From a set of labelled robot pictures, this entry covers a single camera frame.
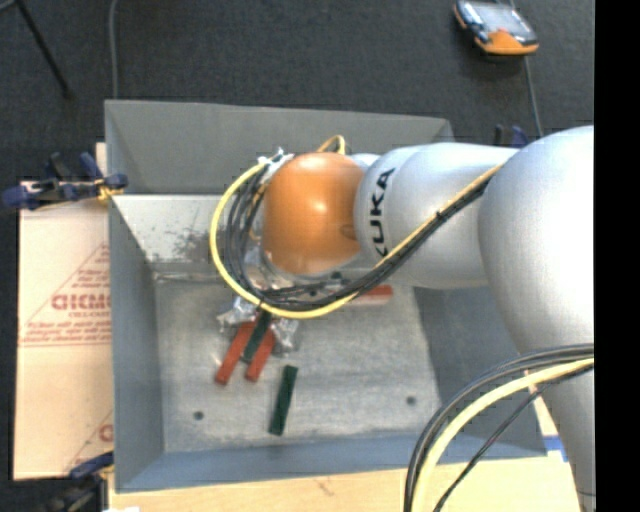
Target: black wire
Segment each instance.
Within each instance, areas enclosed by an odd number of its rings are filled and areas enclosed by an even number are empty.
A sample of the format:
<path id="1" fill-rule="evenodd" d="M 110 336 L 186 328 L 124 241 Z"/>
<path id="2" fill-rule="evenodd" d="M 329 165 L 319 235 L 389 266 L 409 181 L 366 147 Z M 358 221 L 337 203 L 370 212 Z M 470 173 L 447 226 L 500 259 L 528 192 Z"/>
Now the black wire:
<path id="1" fill-rule="evenodd" d="M 457 212 L 468 206 L 475 199 L 480 197 L 489 183 L 489 179 L 478 184 L 476 188 L 459 198 L 456 202 L 448 205 L 439 211 L 437 216 L 416 235 L 402 250 L 398 251 L 392 258 L 389 258 L 379 267 L 374 268 L 364 276 L 355 279 L 342 286 L 337 291 L 327 292 L 324 295 L 313 299 L 302 299 L 301 295 L 311 292 L 319 292 L 324 286 L 320 284 L 295 285 L 284 290 L 257 289 L 248 277 L 244 268 L 244 248 L 251 230 L 253 221 L 257 214 L 260 202 L 262 201 L 262 190 L 260 180 L 266 168 L 257 173 L 252 178 L 249 185 L 238 193 L 226 226 L 225 233 L 225 267 L 229 274 L 245 289 L 259 298 L 261 302 L 271 306 L 287 309 L 289 311 L 312 311 L 321 308 L 336 300 L 352 294 L 362 295 L 375 288 L 382 281 L 388 279 L 398 268 L 400 268 L 418 248 L 440 228 L 448 219 Z"/>
<path id="2" fill-rule="evenodd" d="M 526 370 L 573 362 L 578 359 L 590 357 L 593 356 L 593 351 L 594 348 L 592 344 L 580 344 L 554 349 L 542 349 L 518 356 L 484 372 L 456 393 L 447 403 L 443 404 L 431 417 L 416 442 L 407 470 L 404 511 L 411 511 L 415 484 L 428 447 L 434 442 L 440 428 L 447 422 L 448 417 L 453 412 L 458 411 L 461 402 L 470 400 L 471 395 L 476 394 L 482 388 L 496 383 L 496 381 L 512 377 Z"/>
<path id="3" fill-rule="evenodd" d="M 109 31 L 109 51 L 111 55 L 111 87 L 113 89 L 113 98 L 118 99 L 119 78 L 118 78 L 118 43 L 116 41 L 116 7 L 118 0 L 112 0 L 109 6 L 109 17 L 107 29 Z"/>
<path id="4" fill-rule="evenodd" d="M 442 507 L 444 507 L 445 502 L 449 499 L 449 497 L 451 496 L 453 491 L 456 489 L 456 487 L 458 487 L 460 482 L 462 482 L 462 480 L 464 480 L 464 478 L 471 472 L 471 470 L 478 464 L 478 462 L 480 461 L 482 456 L 487 452 L 487 450 L 489 448 L 491 448 L 491 446 L 494 445 L 494 443 L 507 430 L 507 428 L 509 428 L 513 424 L 513 422 L 516 420 L 516 418 L 518 418 L 522 414 L 522 412 L 536 398 L 538 398 L 540 395 L 542 395 L 542 393 L 544 391 L 546 391 L 547 388 L 549 388 L 549 387 L 551 387 L 553 385 L 556 385 L 556 384 L 558 384 L 560 382 L 564 382 L 566 380 L 575 378 L 575 377 L 577 377 L 579 375 L 582 375 L 582 374 L 586 373 L 587 371 L 592 371 L 592 370 L 593 370 L 593 366 L 589 366 L 586 369 L 585 368 L 581 368 L 579 370 L 576 370 L 575 372 L 571 372 L 571 373 L 569 373 L 567 375 L 563 375 L 563 376 L 561 376 L 561 377 L 559 377 L 557 379 L 545 382 L 542 385 L 539 385 L 538 388 L 533 393 L 530 393 L 529 396 L 527 396 L 527 398 L 525 400 L 523 400 L 522 403 L 520 405 L 518 405 L 518 407 L 515 408 L 515 410 L 509 415 L 509 417 L 506 418 L 496 428 L 496 430 L 485 441 L 485 443 L 480 447 L 480 449 L 473 455 L 473 457 L 471 457 L 471 459 L 469 460 L 468 464 L 465 466 L 464 470 L 462 470 L 460 475 L 458 475 L 458 477 L 453 481 L 453 483 L 447 488 L 447 490 L 440 497 L 440 499 L 438 500 L 438 503 L 436 504 L 435 508 L 433 509 L 433 512 L 440 512 L 442 510 Z"/>
<path id="5" fill-rule="evenodd" d="M 509 5 L 514 11 L 518 8 L 513 0 L 508 0 Z M 531 66 L 529 65 L 529 57 L 526 55 L 523 57 L 525 81 L 527 83 L 527 91 L 529 93 L 529 103 L 531 103 L 531 112 L 533 114 L 533 123 L 535 124 L 538 137 L 544 137 L 544 130 L 542 129 L 542 123 L 540 122 L 540 113 L 538 112 L 538 102 L 536 101 L 536 93 L 533 87 L 533 80 L 531 79 Z"/>

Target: yellow cable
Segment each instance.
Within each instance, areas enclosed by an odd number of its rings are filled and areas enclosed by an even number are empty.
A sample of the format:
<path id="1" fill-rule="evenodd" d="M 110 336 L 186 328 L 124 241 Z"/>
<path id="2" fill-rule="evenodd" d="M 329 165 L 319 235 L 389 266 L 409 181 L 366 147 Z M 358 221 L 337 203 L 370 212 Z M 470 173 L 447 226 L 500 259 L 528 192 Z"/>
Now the yellow cable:
<path id="1" fill-rule="evenodd" d="M 336 135 L 335 137 L 332 137 L 331 139 L 328 139 L 327 141 L 325 141 L 318 148 L 317 151 L 325 151 L 335 141 L 338 142 L 337 151 L 338 152 L 345 151 L 344 138 L 341 135 Z M 260 172 L 264 168 L 265 165 L 267 165 L 267 162 L 259 163 L 259 164 L 255 165 L 255 166 L 253 166 L 252 168 L 250 168 L 249 170 L 247 170 L 236 181 L 234 181 L 231 184 L 231 186 L 225 191 L 225 193 L 220 198 L 220 202 L 218 203 L 218 206 L 216 207 L 216 209 L 214 211 L 214 214 L 213 214 L 213 218 L 211 220 L 211 228 L 210 228 L 210 232 L 209 232 L 209 245 L 210 245 L 210 248 L 211 248 L 211 255 L 212 255 L 212 258 L 213 258 L 213 263 L 216 266 L 216 268 L 218 269 L 218 272 L 220 273 L 222 278 L 225 280 L 225 282 L 231 287 L 231 289 L 233 291 L 235 291 L 238 295 L 240 295 L 240 297 L 242 297 L 246 301 L 250 302 L 251 304 L 254 304 L 255 306 L 259 306 L 260 308 L 264 309 L 265 311 L 269 311 L 270 313 L 272 313 L 274 315 L 285 317 L 285 318 L 292 318 L 292 319 L 301 320 L 301 319 L 317 318 L 319 316 L 323 316 L 323 315 L 326 315 L 328 313 L 332 313 L 333 311 L 336 311 L 337 309 L 340 309 L 342 306 L 344 306 L 345 304 L 348 304 L 350 301 L 355 299 L 358 296 L 358 293 L 354 292 L 354 293 L 352 293 L 350 295 L 342 297 L 341 299 L 337 299 L 336 301 L 332 302 L 331 304 L 327 304 L 326 306 L 322 306 L 322 307 L 319 307 L 319 308 L 316 308 L 316 309 L 313 309 L 313 310 L 310 310 L 310 311 L 291 311 L 291 310 L 288 310 L 288 309 L 277 308 L 277 307 L 271 306 L 269 304 L 263 303 L 260 300 L 259 297 L 256 297 L 255 295 L 249 293 L 247 290 L 242 288 L 242 286 L 240 286 L 233 279 L 233 277 L 227 272 L 224 264 L 222 263 L 222 260 L 220 258 L 220 254 L 218 252 L 218 244 L 217 244 L 217 236 L 216 236 L 217 232 L 218 232 L 218 226 L 219 226 L 219 223 L 220 223 L 220 218 L 222 216 L 222 213 L 223 213 L 227 203 L 231 199 L 231 197 L 235 194 L 235 192 L 245 182 L 249 181 L 254 175 L 256 175 L 258 172 Z M 407 244 L 409 244 L 425 226 L 427 226 L 429 223 L 433 222 L 436 219 L 436 217 L 439 214 L 441 214 L 442 210 L 446 209 L 450 204 L 458 201 L 465 194 L 467 194 L 470 190 L 474 189 L 475 187 L 477 187 L 480 184 L 482 184 L 485 181 L 487 181 L 496 172 L 498 172 L 498 170 L 501 167 L 502 167 L 502 165 L 497 165 L 497 166 L 489 169 L 485 173 L 483 173 L 481 176 L 479 176 L 478 178 L 473 180 L 471 183 L 469 183 L 469 185 L 467 185 L 460 192 L 458 192 L 458 194 L 456 194 L 453 198 L 451 198 L 449 201 L 447 201 L 447 203 L 445 203 L 442 206 L 442 208 L 438 209 L 435 213 L 433 213 L 431 216 L 429 216 L 409 236 L 407 236 L 402 242 L 400 242 L 396 247 L 394 247 L 384 258 L 382 258 L 380 261 L 378 261 L 378 263 L 376 263 L 374 268 L 378 268 L 381 265 L 385 264 L 390 258 L 395 256 Z"/>
<path id="2" fill-rule="evenodd" d="M 109 187 L 99 186 L 98 194 L 96 198 L 98 199 L 100 204 L 108 204 L 109 199 L 111 199 L 112 196 L 123 194 L 123 193 L 124 193 L 124 189 L 122 188 L 110 189 Z"/>
<path id="3" fill-rule="evenodd" d="M 595 359 L 593 357 L 590 357 L 581 359 L 573 363 L 559 364 L 545 370 L 537 371 L 530 375 L 526 375 L 519 379 L 507 382 L 506 384 L 503 384 L 502 386 L 482 395 L 471 405 L 467 406 L 447 425 L 440 436 L 438 436 L 437 440 L 433 443 L 432 448 L 429 450 L 429 453 L 418 475 L 418 481 L 416 482 L 413 501 L 411 503 L 411 510 L 427 510 L 426 482 L 451 440 L 471 419 L 473 419 L 490 405 L 509 395 L 512 395 L 518 391 L 522 391 L 529 386 L 553 380 L 582 368 L 586 368 L 587 366 L 592 365 L 594 361 Z"/>

